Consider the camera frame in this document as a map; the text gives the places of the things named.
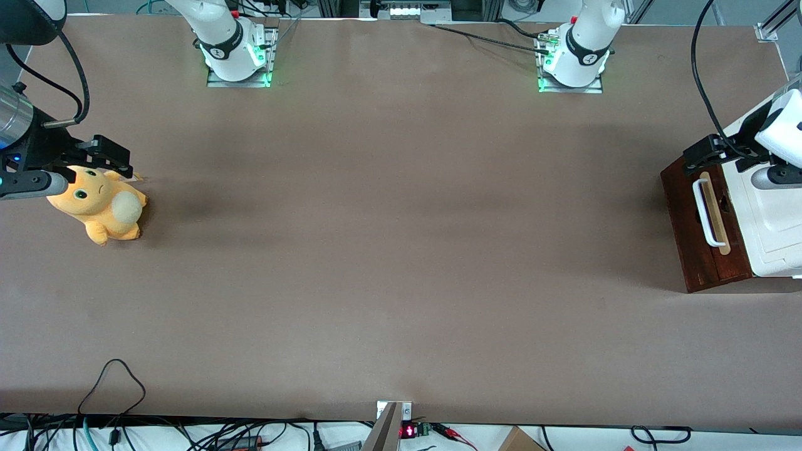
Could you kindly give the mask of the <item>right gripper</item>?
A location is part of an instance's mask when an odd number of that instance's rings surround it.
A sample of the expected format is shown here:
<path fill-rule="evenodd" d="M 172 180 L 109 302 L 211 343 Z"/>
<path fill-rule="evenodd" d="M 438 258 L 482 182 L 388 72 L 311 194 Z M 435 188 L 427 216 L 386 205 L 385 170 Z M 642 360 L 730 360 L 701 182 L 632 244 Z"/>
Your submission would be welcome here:
<path fill-rule="evenodd" d="M 102 172 L 109 179 L 133 179 L 129 149 L 103 135 L 80 141 L 65 128 L 43 128 L 51 120 L 46 112 L 33 111 L 28 130 L 14 143 L 5 146 L 5 169 L 8 172 L 46 170 L 74 179 L 78 169 Z"/>

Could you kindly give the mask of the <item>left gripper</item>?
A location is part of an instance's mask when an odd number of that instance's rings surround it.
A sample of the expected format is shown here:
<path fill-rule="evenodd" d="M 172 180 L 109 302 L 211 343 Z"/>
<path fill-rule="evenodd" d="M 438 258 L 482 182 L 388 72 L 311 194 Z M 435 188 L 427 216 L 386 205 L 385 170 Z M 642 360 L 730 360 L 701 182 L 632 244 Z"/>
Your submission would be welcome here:
<path fill-rule="evenodd" d="M 738 171 L 757 165 L 769 165 L 770 171 L 800 171 L 800 107 L 800 90 L 765 100 L 727 127 L 725 137 L 708 135 L 686 148 L 684 174 L 720 165 L 720 160 L 735 162 Z"/>

